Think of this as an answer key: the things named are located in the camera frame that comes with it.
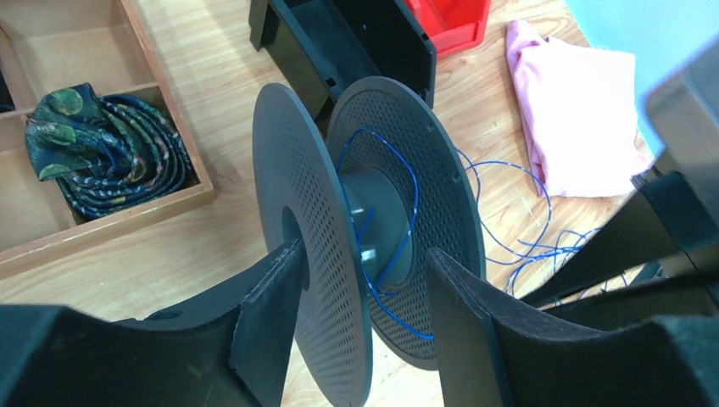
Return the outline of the wooden compartment tray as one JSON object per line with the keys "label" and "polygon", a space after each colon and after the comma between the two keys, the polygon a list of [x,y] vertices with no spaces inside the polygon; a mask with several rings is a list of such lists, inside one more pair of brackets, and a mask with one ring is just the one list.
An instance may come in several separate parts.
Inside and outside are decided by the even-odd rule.
{"label": "wooden compartment tray", "polygon": [[134,2],[2,2],[2,277],[214,196]]}

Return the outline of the black plastic bin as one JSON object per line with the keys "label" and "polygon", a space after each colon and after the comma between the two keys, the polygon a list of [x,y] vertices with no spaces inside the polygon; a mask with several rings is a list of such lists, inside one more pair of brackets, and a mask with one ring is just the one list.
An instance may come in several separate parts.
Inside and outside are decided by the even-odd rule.
{"label": "black plastic bin", "polygon": [[344,91],[367,76],[434,104],[438,52],[403,1],[252,0],[249,40],[265,49],[325,132]]}

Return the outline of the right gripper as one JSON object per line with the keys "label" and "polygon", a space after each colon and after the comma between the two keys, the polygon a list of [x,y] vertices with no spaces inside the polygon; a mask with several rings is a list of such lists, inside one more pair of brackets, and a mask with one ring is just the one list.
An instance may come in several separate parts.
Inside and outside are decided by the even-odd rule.
{"label": "right gripper", "polygon": [[646,263],[669,277],[718,272],[718,45],[658,86],[644,107],[663,152],[636,177],[638,190],[525,303],[545,305]]}

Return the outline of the rolled patterned tie bottom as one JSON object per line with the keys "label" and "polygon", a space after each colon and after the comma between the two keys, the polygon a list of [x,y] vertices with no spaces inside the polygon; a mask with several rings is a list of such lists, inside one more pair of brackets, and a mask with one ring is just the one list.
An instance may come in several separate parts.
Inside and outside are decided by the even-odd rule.
{"label": "rolled patterned tie bottom", "polygon": [[161,110],[129,93],[99,96],[89,83],[44,96],[26,121],[39,181],[56,181],[70,207],[94,220],[181,190],[189,153]]}

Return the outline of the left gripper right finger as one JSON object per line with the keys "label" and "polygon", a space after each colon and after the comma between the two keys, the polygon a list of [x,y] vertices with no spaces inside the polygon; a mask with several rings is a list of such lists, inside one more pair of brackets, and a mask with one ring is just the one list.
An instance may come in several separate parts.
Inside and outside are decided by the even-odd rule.
{"label": "left gripper right finger", "polygon": [[715,406],[718,275],[652,280],[540,310],[426,255],[447,406]]}

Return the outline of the pink cloth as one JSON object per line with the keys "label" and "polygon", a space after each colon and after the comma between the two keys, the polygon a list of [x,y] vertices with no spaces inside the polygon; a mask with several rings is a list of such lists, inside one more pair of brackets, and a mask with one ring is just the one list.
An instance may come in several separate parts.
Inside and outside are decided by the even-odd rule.
{"label": "pink cloth", "polygon": [[633,54],[506,26],[506,60],[538,195],[609,198],[633,191],[651,160],[635,145]]}

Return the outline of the grey filament spool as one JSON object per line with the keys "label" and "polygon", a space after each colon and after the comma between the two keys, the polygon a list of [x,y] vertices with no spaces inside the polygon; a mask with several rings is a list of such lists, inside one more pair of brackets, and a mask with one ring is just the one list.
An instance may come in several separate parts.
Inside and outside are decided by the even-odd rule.
{"label": "grey filament spool", "polygon": [[346,89],[321,134],[298,95],[270,83],[252,136],[266,247],[304,242],[295,340],[326,399],[365,403],[374,336],[436,369],[426,252],[486,275],[476,200],[437,116],[401,82],[369,76]]}

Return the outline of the red plastic bin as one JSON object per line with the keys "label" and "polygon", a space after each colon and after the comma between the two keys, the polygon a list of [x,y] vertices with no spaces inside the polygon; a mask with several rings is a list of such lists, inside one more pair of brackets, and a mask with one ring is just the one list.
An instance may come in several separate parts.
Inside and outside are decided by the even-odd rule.
{"label": "red plastic bin", "polygon": [[479,46],[485,37],[491,0],[404,0],[429,36],[438,59]]}

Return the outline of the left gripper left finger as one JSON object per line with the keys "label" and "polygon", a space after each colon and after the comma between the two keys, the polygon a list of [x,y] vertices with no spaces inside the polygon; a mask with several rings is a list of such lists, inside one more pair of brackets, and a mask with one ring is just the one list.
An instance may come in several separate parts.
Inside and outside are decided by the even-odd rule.
{"label": "left gripper left finger", "polygon": [[1,308],[4,406],[277,406],[305,274],[300,240],[142,320]]}

